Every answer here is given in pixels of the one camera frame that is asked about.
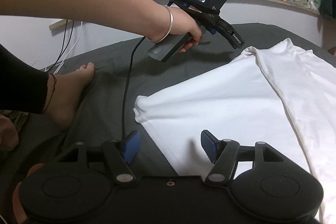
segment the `brown cloth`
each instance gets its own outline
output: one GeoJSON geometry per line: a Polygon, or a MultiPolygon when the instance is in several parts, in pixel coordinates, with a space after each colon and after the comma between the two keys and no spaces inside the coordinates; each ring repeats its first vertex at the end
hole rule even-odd
{"type": "Polygon", "coordinates": [[[11,151],[18,145],[18,132],[27,118],[27,112],[0,110],[0,150],[11,151]]]}

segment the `bare foot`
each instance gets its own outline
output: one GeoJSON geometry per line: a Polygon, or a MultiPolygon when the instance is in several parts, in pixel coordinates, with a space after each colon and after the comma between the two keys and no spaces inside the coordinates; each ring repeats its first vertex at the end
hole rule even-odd
{"type": "Polygon", "coordinates": [[[54,87],[53,77],[48,80],[48,95],[46,113],[59,125],[61,129],[68,129],[78,108],[82,90],[93,80],[95,66],[92,63],[82,65],[79,69],[66,75],[55,75],[57,83],[55,92],[50,100],[54,87]]]}

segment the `anklet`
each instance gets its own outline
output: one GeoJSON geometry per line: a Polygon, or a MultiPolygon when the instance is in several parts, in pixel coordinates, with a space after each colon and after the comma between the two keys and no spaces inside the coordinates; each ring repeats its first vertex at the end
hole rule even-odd
{"type": "Polygon", "coordinates": [[[54,92],[55,92],[56,83],[57,83],[57,79],[56,79],[55,75],[53,75],[52,73],[50,73],[50,75],[54,78],[54,88],[53,88],[53,90],[51,92],[51,96],[50,96],[49,102],[48,102],[47,106],[45,107],[45,109],[43,110],[42,114],[47,110],[47,108],[48,108],[48,106],[49,106],[49,104],[51,102],[51,99],[53,98],[53,95],[54,95],[54,92]]]}

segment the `black legging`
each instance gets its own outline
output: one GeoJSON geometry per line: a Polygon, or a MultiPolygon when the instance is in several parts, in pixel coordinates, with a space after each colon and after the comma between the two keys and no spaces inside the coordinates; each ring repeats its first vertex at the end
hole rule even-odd
{"type": "Polygon", "coordinates": [[[41,114],[48,73],[32,68],[0,45],[0,109],[41,114]]]}

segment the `gray bed sheet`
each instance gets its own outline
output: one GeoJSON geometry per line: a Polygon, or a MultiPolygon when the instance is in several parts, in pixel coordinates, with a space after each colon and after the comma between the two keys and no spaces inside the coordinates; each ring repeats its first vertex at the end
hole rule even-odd
{"type": "MultiPolygon", "coordinates": [[[[248,46],[270,48],[289,37],[292,42],[336,67],[336,58],[287,30],[274,25],[249,23],[234,25],[248,46]]],[[[63,149],[78,141],[97,146],[106,140],[121,137],[121,107],[130,55],[139,39],[128,40],[66,60],[61,73],[76,70],[93,62],[95,78],[84,90],[79,109],[67,132],[60,131],[46,115],[30,115],[20,132],[20,145],[0,162],[0,212],[12,218],[11,195],[15,185],[28,169],[39,162],[48,162],[63,149]]],[[[134,56],[126,102],[126,132],[141,132],[141,147],[131,169],[136,175],[174,176],[176,173],[140,124],[134,120],[134,101],[138,95],[149,96],[209,70],[229,63],[242,50],[233,48],[219,34],[206,33],[203,41],[166,63],[153,60],[146,51],[152,46],[144,41],[134,56]]]]}

